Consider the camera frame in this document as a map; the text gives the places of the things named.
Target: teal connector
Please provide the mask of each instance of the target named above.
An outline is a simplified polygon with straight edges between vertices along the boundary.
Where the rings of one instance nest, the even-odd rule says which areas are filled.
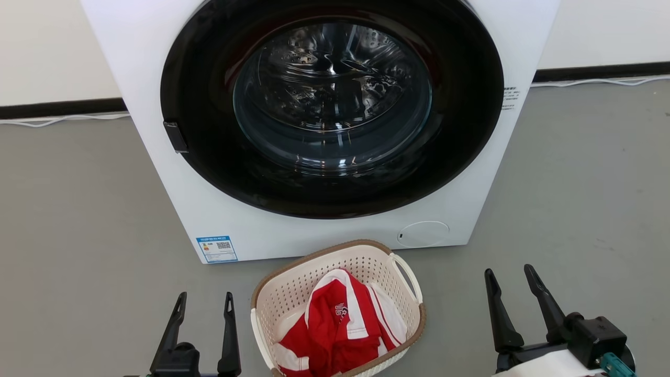
[[[612,352],[604,354],[599,360],[596,360],[600,367],[610,377],[637,377],[637,374],[630,370],[619,358]]]

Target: power cord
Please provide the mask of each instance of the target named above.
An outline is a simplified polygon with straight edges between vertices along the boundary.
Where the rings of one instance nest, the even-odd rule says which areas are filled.
[[[616,85],[624,85],[626,87],[635,87],[637,85],[641,85],[644,83],[648,83],[650,81],[657,81],[657,80],[669,80],[670,76],[654,76],[654,77],[649,77],[649,78],[619,78],[616,80],[608,80],[606,78],[591,78],[588,80],[579,80],[579,81],[572,81],[572,82],[563,82],[563,83],[535,83],[531,84],[531,88],[544,88],[544,87],[549,87],[549,88],[566,88],[566,87],[573,87],[575,85],[581,85],[581,84],[616,84]]]
[[[108,120],[126,118],[129,116],[130,114],[128,113],[109,114],[109,115],[67,115],[65,117],[58,117],[58,118],[40,118],[40,121],[43,121],[42,123],[29,123],[30,121],[29,119],[0,120],[0,125],[11,124],[11,125],[24,125],[26,127],[39,128],[39,127],[46,127],[48,125],[52,125],[54,123],[58,123],[61,121],[82,120],[82,119],[96,119],[96,120],[108,121]]]
[[[626,87],[635,87],[637,85],[641,85],[644,83],[649,83],[651,81],[657,81],[657,80],[670,80],[670,76],[654,76],[654,77],[649,77],[649,78],[620,78],[616,80],[608,80],[605,78],[591,78],[588,80],[579,80],[579,81],[572,81],[572,82],[562,82],[562,83],[535,83],[531,84],[531,88],[566,88],[566,87],[573,87],[575,85],[581,85],[581,84],[595,84],[595,83],[602,83],[602,84],[615,84],[615,85],[624,85]],[[67,115],[65,117],[58,117],[58,118],[40,118],[40,121],[43,121],[42,123],[29,123],[32,121],[32,119],[19,119],[19,120],[0,120],[0,125],[3,124],[11,124],[11,125],[24,125],[26,127],[33,127],[33,128],[39,128],[39,127],[46,127],[48,125],[52,125],[61,121],[68,121],[68,120],[81,120],[81,119],[96,119],[96,120],[113,120],[113,119],[120,119],[120,118],[125,118],[129,117],[130,114],[128,113],[121,113],[121,114],[109,114],[109,115]]]

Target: washing machine door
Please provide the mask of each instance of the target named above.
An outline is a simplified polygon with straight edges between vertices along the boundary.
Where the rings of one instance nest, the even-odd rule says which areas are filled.
[[[484,147],[502,100],[496,47],[455,0],[210,0],[161,84],[173,147],[209,183],[321,219],[438,190]]]

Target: white stripe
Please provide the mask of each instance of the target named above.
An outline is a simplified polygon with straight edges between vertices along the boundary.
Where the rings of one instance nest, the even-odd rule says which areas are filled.
[[[386,321],[384,320],[384,317],[381,314],[381,309],[377,304],[377,294],[375,294],[375,291],[371,287],[366,286],[366,288],[368,288],[368,291],[370,292],[370,301],[373,302],[373,306],[375,307],[375,313],[377,314],[377,321],[379,322],[381,327],[384,327],[384,331],[386,331],[386,334],[391,339],[391,343],[393,343],[395,347],[399,346],[400,343],[398,343],[397,341],[395,341],[395,339],[393,339],[393,333],[391,333],[391,330],[389,330],[389,326],[386,324]]]
[[[349,273],[340,268],[325,274],[312,290],[312,293],[307,300],[307,309],[305,310],[305,323],[307,324],[307,327],[310,327],[309,318],[310,308],[312,307],[312,295],[318,289],[327,286],[335,280],[341,282],[346,289],[346,308],[347,313],[349,314],[349,323],[346,324],[347,338],[363,339],[368,337],[368,331],[365,328],[365,322],[363,321],[363,314],[360,312],[360,306],[358,305],[358,299],[354,293],[354,287],[351,285]]]
[[[370,286],[377,294],[382,313],[384,313],[386,324],[389,326],[391,333],[393,336],[395,336],[397,341],[400,343],[405,343],[407,340],[407,325],[405,324],[403,316],[398,311],[398,307],[395,305],[395,302],[376,283],[370,283]]]
[[[288,370],[309,370],[310,369],[310,358],[305,356],[299,358],[296,354],[290,349],[284,347],[279,343],[274,343],[272,345],[272,350],[275,354],[275,361],[278,366],[281,366],[284,369]]]
[[[377,353],[379,354],[377,356],[378,358],[389,353],[389,351],[386,349],[386,345],[384,344],[384,339],[382,339],[381,337],[379,337],[379,347],[377,347]]]

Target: gray floor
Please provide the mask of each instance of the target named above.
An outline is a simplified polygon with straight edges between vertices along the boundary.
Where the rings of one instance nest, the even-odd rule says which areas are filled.
[[[490,376],[483,272],[527,343],[545,329],[534,264],[566,313],[605,315],[641,376],[667,374],[670,82],[533,89],[469,245],[401,252],[428,307],[383,376]],[[147,371],[179,292],[181,340],[213,372],[237,298],[243,376],[267,376],[249,323],[256,284],[288,260],[200,264],[129,120],[0,126],[0,375]]]

